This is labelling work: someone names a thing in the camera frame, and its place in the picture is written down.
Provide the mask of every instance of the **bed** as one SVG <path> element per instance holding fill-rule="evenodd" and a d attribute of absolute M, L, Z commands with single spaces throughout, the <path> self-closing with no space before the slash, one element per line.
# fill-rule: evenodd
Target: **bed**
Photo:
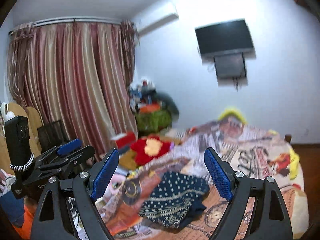
<path fill-rule="evenodd" d="M 167 136 L 175 136 L 174 130 Z M 292 224 L 294 239 L 308 228 L 308 204 L 299 157 L 278 133 L 244 125 L 232 117 L 212 121 L 184 132 L 183 143 L 166 155 L 140 167 L 117 189 L 107 188 L 96 206 L 108 230 L 115 239 L 208 239 L 227 206 L 214 186 L 204 165 L 204 151 L 213 147 L 222 160 L 251 178 L 273 176 L 284 197 Z M 204 178 L 210 192 L 204 199 L 207 209 L 183 230 L 167 229 L 138 216 L 143 202 L 166 171 Z M 128 194 L 130 187 L 134 194 Z M 254 198 L 249 198 L 245 214 L 235 239 L 242 239 L 248 227 Z M 84 239 L 84 230 L 79 231 Z"/>

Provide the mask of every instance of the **wooden floor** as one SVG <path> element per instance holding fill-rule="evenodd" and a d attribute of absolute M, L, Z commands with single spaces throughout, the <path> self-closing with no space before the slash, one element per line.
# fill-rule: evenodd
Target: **wooden floor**
<path fill-rule="evenodd" d="M 300 156 L 303 170 L 304 189 L 308 197 L 309 221 L 320 212 L 320 146 L 293 145 Z"/>

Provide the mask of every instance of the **bandana pattern cloth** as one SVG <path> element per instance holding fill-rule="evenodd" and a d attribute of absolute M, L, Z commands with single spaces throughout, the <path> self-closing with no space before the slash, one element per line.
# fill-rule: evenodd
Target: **bandana pattern cloth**
<path fill-rule="evenodd" d="M 206 209 L 202 196 L 208 191 L 205 179 L 167 171 L 139 216 L 167 228 L 184 228 Z"/>

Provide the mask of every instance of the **metal screw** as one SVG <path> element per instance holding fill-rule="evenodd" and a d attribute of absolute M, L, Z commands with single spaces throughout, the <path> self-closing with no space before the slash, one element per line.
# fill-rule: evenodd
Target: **metal screw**
<path fill-rule="evenodd" d="M 57 180 L 56 177 L 51 177 L 51 178 L 49 179 L 49 182 L 50 182 L 50 183 L 54 183 L 56 180 Z"/>
<path fill-rule="evenodd" d="M 243 172 L 241 172 L 241 171 L 236 171 L 236 176 L 238 177 L 238 178 L 242 178 L 243 177 Z"/>
<path fill-rule="evenodd" d="M 273 177 L 271 177 L 271 176 L 268 176 L 268 177 L 267 177 L 267 181 L 269 181 L 269 182 L 274 182 L 275 179 L 274 179 Z"/>
<path fill-rule="evenodd" d="M 86 178 L 88 176 L 88 173 L 86 171 L 83 171 L 80 173 L 80 178 Z"/>

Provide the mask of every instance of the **green cloth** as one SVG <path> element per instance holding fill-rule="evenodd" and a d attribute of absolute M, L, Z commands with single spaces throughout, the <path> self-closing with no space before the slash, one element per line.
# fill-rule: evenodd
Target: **green cloth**
<path fill-rule="evenodd" d="M 135 116 L 140 132 L 157 133 L 159 130 L 171 125 L 172 122 L 170 112 L 167 110 L 135 114 Z"/>

